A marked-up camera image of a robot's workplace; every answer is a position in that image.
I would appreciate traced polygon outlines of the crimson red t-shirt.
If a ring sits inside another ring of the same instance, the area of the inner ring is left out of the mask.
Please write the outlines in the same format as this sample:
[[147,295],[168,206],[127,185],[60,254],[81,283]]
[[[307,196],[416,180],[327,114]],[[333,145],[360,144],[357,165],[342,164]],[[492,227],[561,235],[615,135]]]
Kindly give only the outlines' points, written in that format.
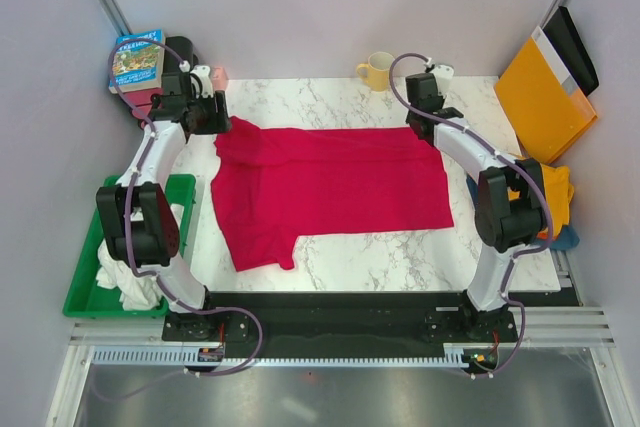
[[293,269],[303,236],[454,225],[441,154],[407,126],[263,129],[233,117],[214,146],[213,208],[238,272]]

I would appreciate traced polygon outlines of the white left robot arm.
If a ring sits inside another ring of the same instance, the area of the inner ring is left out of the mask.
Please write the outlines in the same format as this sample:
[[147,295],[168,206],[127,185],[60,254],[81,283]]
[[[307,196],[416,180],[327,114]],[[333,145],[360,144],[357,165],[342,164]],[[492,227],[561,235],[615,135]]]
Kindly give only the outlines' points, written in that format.
[[136,279],[152,279],[175,312],[188,312],[185,329],[208,340],[219,316],[204,307],[207,289],[180,253],[180,230],[165,194],[180,152],[193,136],[231,129],[225,92],[214,88],[212,69],[197,65],[162,81],[163,92],[143,120],[141,145],[118,181],[96,194],[109,255]]

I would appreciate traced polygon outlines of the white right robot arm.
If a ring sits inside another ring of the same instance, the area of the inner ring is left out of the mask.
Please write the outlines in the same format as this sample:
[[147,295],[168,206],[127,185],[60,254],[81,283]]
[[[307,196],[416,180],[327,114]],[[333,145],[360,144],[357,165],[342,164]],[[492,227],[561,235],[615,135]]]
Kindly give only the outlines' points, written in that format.
[[465,338],[477,341],[494,328],[491,312],[508,303],[516,259],[540,250],[534,242],[548,228],[551,212],[541,164],[504,154],[472,131],[459,110],[444,106],[443,82],[435,71],[405,78],[406,122],[476,183],[474,224],[483,246],[466,290],[472,307],[458,315],[457,324]]

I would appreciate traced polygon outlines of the small pink box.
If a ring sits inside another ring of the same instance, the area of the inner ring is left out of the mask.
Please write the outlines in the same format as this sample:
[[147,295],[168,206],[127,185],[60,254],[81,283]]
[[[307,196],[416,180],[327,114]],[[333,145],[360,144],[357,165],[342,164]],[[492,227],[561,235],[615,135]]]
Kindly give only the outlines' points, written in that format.
[[229,84],[229,78],[223,67],[213,67],[210,79],[215,91],[226,91]]

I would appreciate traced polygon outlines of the yellow ceramic mug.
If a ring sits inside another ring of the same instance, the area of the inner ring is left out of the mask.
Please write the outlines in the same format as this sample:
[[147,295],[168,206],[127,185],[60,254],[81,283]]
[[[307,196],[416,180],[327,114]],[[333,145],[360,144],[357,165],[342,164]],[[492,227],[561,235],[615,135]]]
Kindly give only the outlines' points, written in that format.
[[384,92],[389,89],[389,70],[394,60],[390,53],[375,52],[356,67],[356,74],[372,91]]

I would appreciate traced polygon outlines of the black pink drawer organizer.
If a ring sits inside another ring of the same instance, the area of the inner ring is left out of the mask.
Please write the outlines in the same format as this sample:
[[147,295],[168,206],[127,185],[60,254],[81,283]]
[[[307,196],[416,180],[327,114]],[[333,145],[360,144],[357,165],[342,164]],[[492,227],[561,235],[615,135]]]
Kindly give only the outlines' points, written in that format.
[[163,78],[179,72],[182,61],[187,61],[193,66],[197,63],[197,60],[194,55],[193,43],[188,38],[183,36],[166,37],[161,29],[119,37],[115,44],[115,54],[121,46],[136,41],[154,43],[165,50],[160,88],[128,93],[124,93],[121,90],[120,99],[129,108],[130,115],[134,119],[141,121],[154,107],[154,101],[163,94]]

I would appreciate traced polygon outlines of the blue treehouse paperback book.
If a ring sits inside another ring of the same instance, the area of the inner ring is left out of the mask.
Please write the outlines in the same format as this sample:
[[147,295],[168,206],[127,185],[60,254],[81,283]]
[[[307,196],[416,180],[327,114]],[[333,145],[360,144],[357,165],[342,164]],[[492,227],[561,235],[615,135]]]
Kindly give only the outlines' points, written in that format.
[[114,77],[124,93],[161,87],[165,50],[136,41],[121,46],[113,60]]

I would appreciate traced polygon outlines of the orange padded envelope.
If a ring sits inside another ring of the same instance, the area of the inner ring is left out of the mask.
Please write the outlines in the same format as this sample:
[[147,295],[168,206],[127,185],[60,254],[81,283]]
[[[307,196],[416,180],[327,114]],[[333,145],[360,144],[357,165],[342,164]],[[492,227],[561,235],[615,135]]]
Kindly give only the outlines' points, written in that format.
[[494,86],[527,154],[558,160],[598,119],[596,110],[539,27]]

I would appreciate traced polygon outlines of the black folder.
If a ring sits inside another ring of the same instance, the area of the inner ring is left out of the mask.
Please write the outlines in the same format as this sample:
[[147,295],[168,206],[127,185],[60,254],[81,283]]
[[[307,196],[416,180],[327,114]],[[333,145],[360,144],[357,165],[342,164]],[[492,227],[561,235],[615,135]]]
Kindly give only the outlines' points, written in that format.
[[544,25],[543,32],[578,87],[589,96],[599,87],[599,79],[568,8],[559,6]]

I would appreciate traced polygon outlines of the white crumpled t-shirt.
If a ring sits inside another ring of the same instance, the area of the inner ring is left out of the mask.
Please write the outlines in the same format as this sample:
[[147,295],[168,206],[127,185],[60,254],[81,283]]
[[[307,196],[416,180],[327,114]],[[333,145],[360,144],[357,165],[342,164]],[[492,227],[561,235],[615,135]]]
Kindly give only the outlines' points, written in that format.
[[118,288],[124,311],[150,311],[160,306],[163,296],[156,282],[149,277],[136,278],[125,262],[114,260],[105,240],[99,245],[97,259],[97,286],[106,290]]

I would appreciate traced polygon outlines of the folded blue t-shirt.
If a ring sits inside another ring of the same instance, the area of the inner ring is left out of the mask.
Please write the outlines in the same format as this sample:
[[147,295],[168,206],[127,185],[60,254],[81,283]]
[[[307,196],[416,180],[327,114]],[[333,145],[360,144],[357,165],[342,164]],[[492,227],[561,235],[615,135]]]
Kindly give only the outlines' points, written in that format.
[[[552,187],[557,190],[560,188],[561,191],[564,187],[560,187],[558,183],[560,181],[552,181]],[[471,197],[472,204],[475,207],[477,206],[477,184],[470,177],[466,176],[466,185]],[[570,202],[573,196],[573,186],[568,184],[567,187],[567,202]],[[557,235],[555,235],[554,240],[551,243],[550,250],[552,251],[568,251],[575,247],[577,247],[580,243],[580,239],[575,229],[570,225],[570,220],[554,220],[554,228],[561,227],[560,231]],[[539,237],[536,240],[536,245],[543,245],[546,239],[546,234],[544,232],[540,233]]]

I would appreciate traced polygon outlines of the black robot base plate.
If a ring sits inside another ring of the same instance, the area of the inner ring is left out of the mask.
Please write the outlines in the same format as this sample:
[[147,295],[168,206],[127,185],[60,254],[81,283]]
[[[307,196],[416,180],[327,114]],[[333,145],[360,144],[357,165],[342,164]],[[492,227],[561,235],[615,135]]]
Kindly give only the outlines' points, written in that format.
[[468,319],[460,292],[220,292],[206,305],[225,311],[169,313],[163,340],[221,341],[230,357],[328,360],[439,357],[447,343],[517,338],[513,314]]

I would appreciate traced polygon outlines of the aluminium frame rail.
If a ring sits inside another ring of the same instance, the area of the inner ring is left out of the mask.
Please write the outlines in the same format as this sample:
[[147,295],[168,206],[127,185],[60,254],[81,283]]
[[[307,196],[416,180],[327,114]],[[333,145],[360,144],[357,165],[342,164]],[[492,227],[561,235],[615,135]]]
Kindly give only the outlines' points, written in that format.
[[[527,307],[510,310],[511,329],[523,336],[525,348],[612,348],[608,319],[600,307]],[[165,322],[161,318],[80,320],[74,323],[71,345],[159,346]]]

